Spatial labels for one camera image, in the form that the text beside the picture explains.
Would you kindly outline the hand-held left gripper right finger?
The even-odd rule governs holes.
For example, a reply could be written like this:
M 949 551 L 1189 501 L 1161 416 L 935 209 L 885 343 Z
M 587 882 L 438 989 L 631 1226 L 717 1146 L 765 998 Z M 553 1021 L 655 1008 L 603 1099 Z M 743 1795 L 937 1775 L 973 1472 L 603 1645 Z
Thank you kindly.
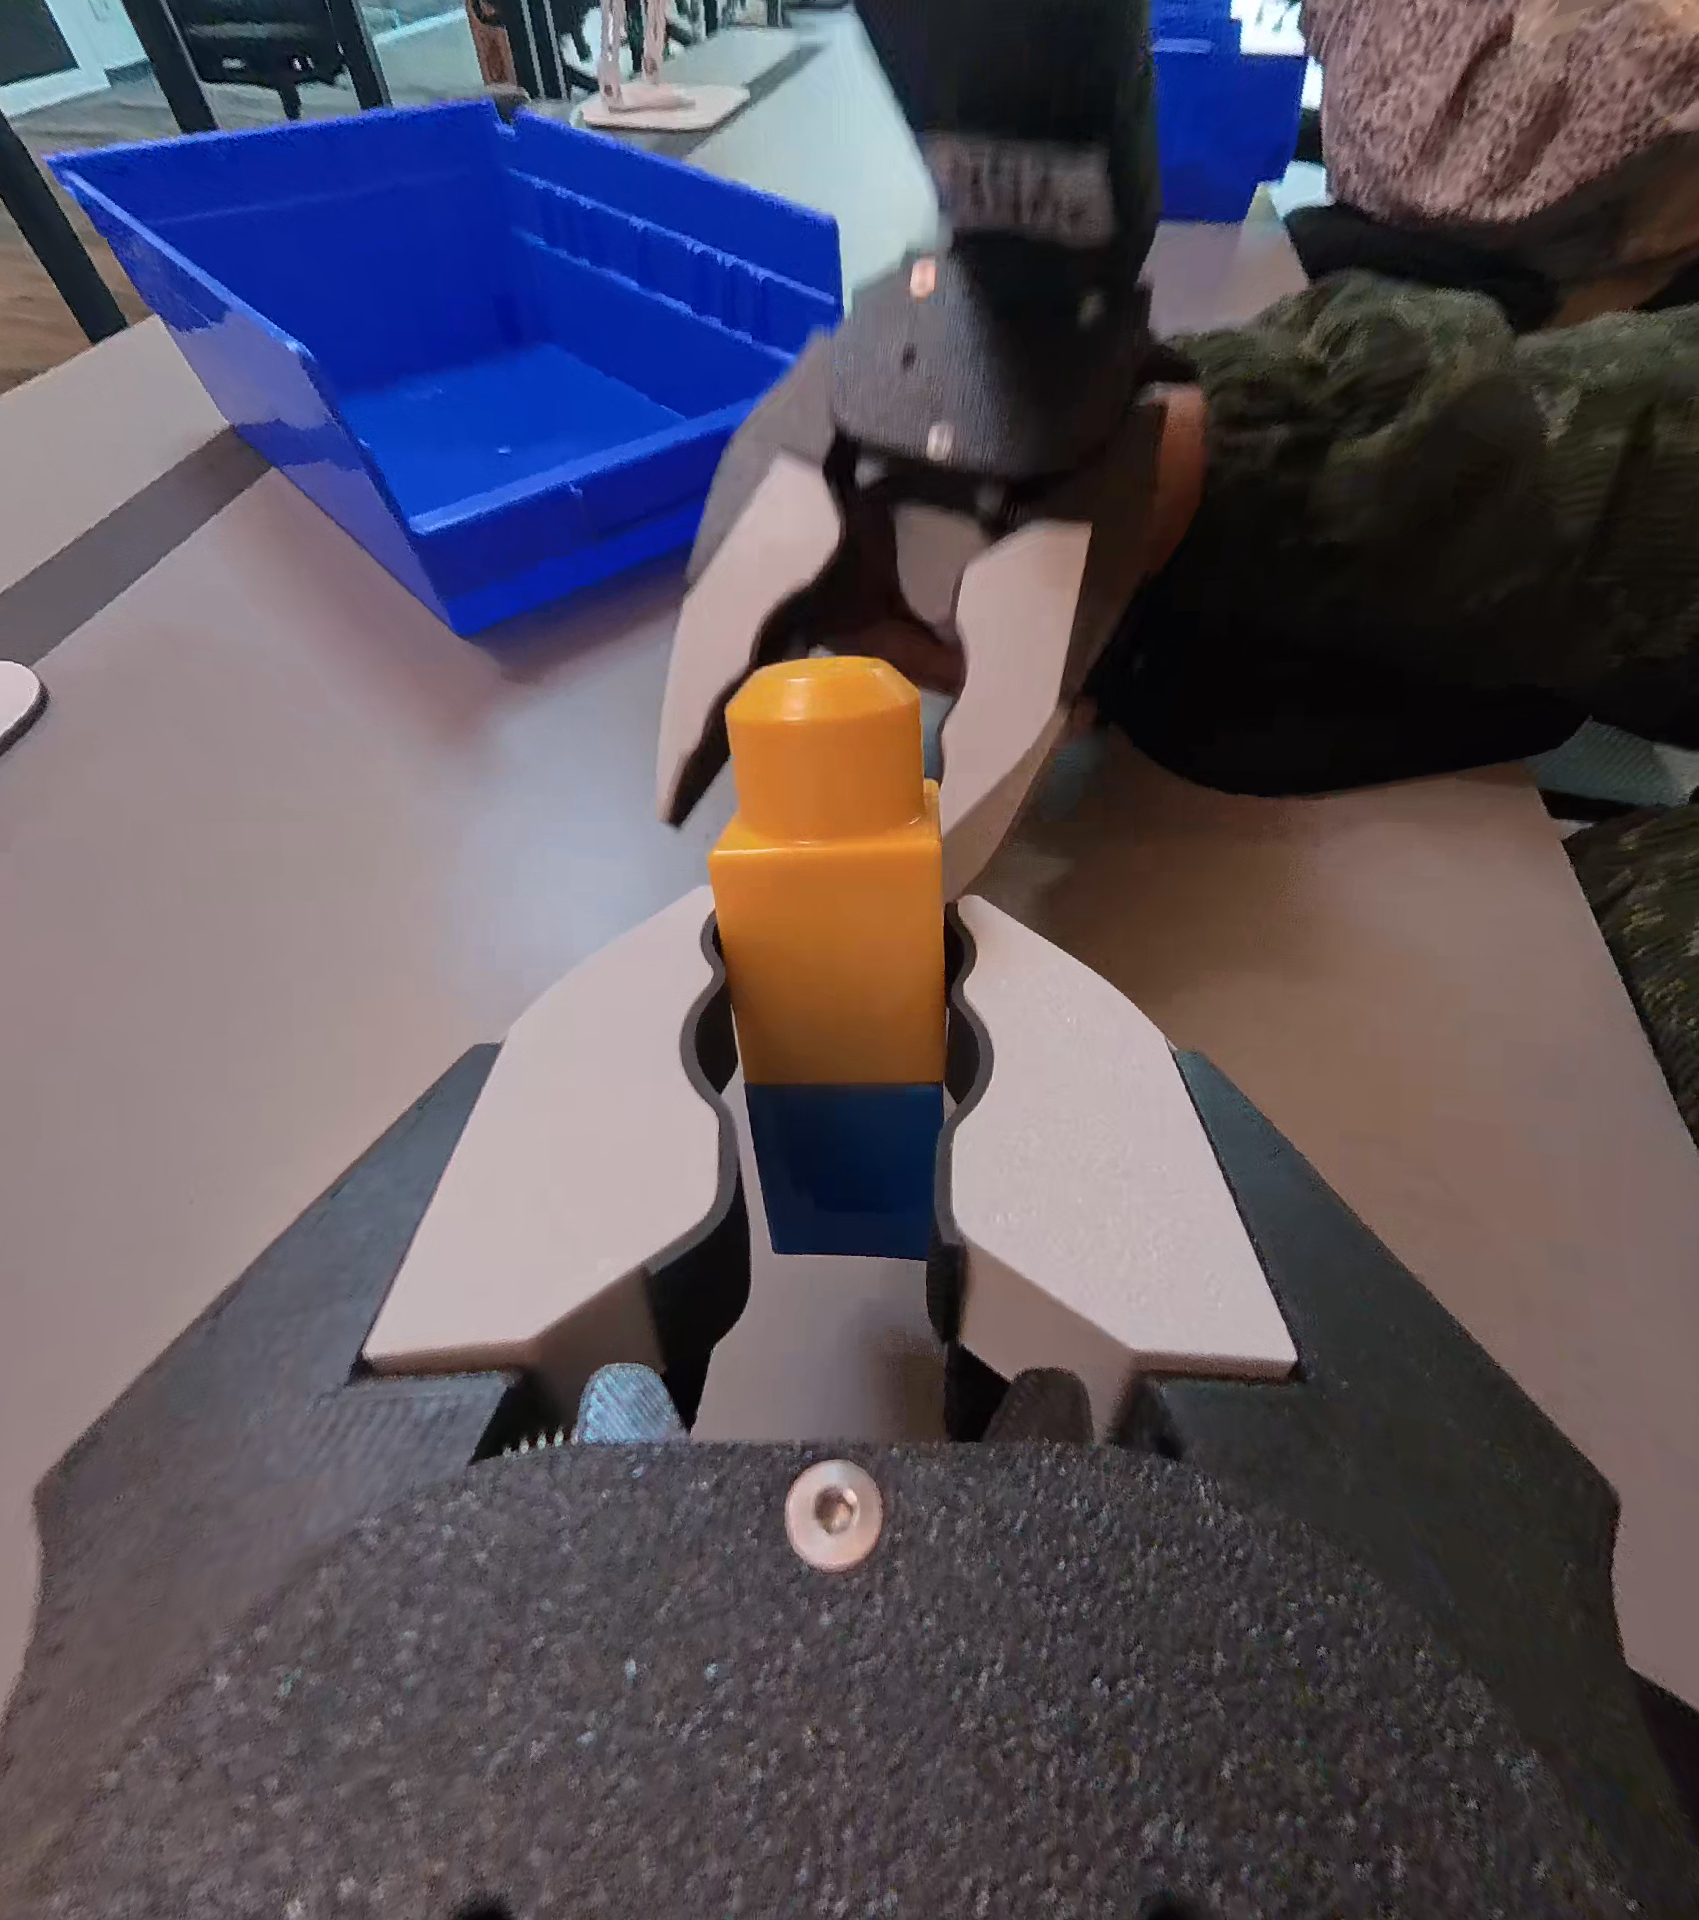
M 1163 1033 L 987 900 L 957 900 L 947 937 L 937 1338 L 1003 1380 L 1069 1373 L 1097 1420 L 1141 1379 L 1289 1380 L 1293 1337 Z

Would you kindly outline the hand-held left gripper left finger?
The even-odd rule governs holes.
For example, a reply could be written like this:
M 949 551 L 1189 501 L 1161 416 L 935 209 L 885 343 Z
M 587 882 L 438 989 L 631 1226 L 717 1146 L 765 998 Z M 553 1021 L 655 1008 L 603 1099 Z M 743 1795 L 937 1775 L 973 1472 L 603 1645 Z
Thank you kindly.
M 525 1374 L 571 1417 L 639 1364 L 691 1426 L 749 1296 L 737 1069 L 695 889 L 508 1028 L 362 1349 L 382 1379 Z

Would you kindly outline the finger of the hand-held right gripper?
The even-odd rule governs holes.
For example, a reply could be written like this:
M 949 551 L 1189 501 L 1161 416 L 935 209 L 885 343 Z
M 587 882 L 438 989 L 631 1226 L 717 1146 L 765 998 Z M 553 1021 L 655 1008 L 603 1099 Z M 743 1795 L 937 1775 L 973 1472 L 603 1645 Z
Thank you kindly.
M 1033 523 L 991 545 L 957 587 L 961 688 L 939 730 L 945 900 L 961 898 L 1007 841 L 1061 741 L 1087 523 Z
M 787 605 L 835 562 L 841 511 L 825 469 L 793 452 L 729 452 L 703 505 L 669 640 L 655 811 L 681 826 L 717 779 L 721 714 L 769 657 Z

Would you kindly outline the blue mega block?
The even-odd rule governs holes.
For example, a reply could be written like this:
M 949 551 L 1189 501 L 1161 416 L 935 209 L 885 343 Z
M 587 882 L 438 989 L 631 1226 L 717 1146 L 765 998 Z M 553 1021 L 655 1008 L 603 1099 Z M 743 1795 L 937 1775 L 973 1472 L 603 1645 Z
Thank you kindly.
M 927 1258 L 939 1085 L 747 1083 L 745 1104 L 775 1255 Z

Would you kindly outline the yellow mega block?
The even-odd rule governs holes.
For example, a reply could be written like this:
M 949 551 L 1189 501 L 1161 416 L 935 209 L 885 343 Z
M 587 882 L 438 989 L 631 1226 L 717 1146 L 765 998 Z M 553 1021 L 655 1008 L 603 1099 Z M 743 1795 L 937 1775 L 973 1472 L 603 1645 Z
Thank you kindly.
M 943 848 L 915 686 L 871 657 L 793 661 L 723 723 L 735 811 L 709 881 L 745 1083 L 939 1083 Z

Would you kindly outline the blue plastic bin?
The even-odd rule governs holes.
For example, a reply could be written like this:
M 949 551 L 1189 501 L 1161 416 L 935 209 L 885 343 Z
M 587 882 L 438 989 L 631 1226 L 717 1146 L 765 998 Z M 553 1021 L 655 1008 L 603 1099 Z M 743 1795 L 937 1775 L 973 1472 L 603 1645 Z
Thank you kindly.
M 486 100 L 56 154 L 222 419 L 452 632 L 695 539 L 835 220 Z
M 1293 160 L 1307 55 L 1293 5 L 1151 3 L 1159 218 L 1237 226 Z

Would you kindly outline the person's right forearm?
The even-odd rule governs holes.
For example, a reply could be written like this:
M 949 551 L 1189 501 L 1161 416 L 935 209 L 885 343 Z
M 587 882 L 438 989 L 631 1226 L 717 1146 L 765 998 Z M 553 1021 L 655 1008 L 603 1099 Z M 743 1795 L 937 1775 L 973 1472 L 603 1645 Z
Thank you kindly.
M 1699 752 L 1699 304 L 1519 334 L 1349 272 L 1173 334 L 1197 501 L 1091 678 L 1197 780 L 1221 742 L 1441 713 Z

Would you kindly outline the black office chair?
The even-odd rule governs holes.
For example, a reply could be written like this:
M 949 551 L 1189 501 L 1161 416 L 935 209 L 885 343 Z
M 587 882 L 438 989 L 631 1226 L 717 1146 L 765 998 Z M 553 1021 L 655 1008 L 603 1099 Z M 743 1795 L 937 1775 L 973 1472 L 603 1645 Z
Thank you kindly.
M 392 105 L 382 57 L 358 3 L 168 3 L 194 76 L 274 94 L 302 118 L 310 86 L 348 85 L 358 109 Z

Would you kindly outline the black tripod pole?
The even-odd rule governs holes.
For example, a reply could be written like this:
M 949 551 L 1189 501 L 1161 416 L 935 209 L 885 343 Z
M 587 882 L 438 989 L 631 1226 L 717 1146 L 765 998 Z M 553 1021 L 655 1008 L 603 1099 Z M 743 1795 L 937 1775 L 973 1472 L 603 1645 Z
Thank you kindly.
M 0 109 L 0 205 L 90 344 L 128 328 L 82 236 L 6 112 Z

